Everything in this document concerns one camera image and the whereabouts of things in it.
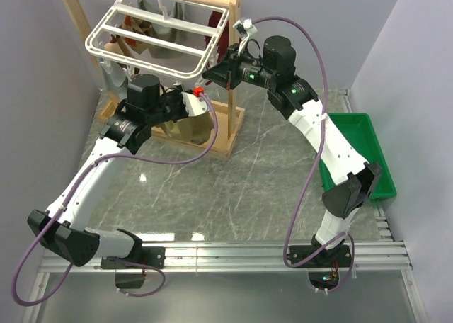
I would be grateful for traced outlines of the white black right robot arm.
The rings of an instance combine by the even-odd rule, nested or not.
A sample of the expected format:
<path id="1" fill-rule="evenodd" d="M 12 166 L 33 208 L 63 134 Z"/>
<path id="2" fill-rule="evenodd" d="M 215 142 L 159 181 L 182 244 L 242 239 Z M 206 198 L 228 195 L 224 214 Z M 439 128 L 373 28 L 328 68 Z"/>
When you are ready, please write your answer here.
<path id="1" fill-rule="evenodd" d="M 312 258 L 327 266 L 340 256 L 345 236 L 358 208 L 375 190 L 381 166 L 368 162 L 346 140 L 310 84 L 295 73 L 296 51 L 288 38 L 274 35 L 254 57 L 246 42 L 227 48 L 223 59 L 203 72 L 204 79 L 226 90 L 249 83 L 267 91 L 270 104 L 316 150 L 316 162 L 328 169 L 334 186 L 322 195 L 326 209 L 312 238 Z"/>

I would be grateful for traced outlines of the tan underwear with white waistband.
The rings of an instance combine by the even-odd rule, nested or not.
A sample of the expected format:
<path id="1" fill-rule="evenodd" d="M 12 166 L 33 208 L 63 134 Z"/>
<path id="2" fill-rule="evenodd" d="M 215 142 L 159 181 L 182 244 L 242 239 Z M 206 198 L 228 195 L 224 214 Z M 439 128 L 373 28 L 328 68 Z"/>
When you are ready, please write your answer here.
<path id="1" fill-rule="evenodd" d="M 207 142 L 214 129 L 214 122 L 209 113 L 178 121 L 167 121 L 159 125 L 167 137 L 201 145 Z"/>

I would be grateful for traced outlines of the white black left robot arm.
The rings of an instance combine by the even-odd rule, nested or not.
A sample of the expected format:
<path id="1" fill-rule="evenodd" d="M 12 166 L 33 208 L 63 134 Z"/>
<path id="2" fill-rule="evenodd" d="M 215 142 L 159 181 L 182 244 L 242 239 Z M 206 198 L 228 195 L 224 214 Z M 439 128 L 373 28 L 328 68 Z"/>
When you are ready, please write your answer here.
<path id="1" fill-rule="evenodd" d="M 151 137 L 151 129 L 189 116 L 184 89 L 164 89 L 157 76 L 139 74 L 127 95 L 99 132 L 92 152 L 77 175 L 46 210 L 33 210 L 27 223 L 39 243 L 75 266 L 95 256 L 117 256 L 126 267 L 142 262 L 137 238 L 126 231 L 91 232 L 88 221 L 108 185 L 125 163 Z"/>

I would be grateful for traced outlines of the white plastic clip hanger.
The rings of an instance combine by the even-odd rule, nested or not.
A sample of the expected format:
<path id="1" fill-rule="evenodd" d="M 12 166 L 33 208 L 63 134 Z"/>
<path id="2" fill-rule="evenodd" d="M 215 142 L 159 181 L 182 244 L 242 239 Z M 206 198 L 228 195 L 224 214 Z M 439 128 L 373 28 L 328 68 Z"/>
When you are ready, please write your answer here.
<path id="1" fill-rule="evenodd" d="M 107 73 L 196 80 L 237 39 L 229 31 L 239 8 L 240 0 L 115 0 L 85 48 Z"/>

